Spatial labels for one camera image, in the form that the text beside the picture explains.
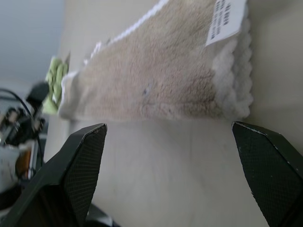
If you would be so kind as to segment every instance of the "black wire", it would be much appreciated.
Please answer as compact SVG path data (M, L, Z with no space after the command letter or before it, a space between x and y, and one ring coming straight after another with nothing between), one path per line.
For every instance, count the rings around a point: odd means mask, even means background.
M30 115L31 118L33 119L33 116L31 114L30 110L28 109L27 105L23 102L23 100L16 93L14 93L14 92L12 92L8 89L5 89L5 88L0 88L0 91L13 95L23 105L23 107L26 110L26 112L28 113L28 115ZM40 156L40 164L41 164L41 167L42 167L43 166L42 147L41 147L41 142L40 142L39 135L37 135L37 142L38 142L38 152L39 152L39 156Z

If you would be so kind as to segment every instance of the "towel label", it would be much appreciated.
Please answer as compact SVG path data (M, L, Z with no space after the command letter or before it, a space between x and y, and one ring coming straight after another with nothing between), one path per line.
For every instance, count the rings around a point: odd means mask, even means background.
M217 0L206 46L237 34L241 29L246 0Z

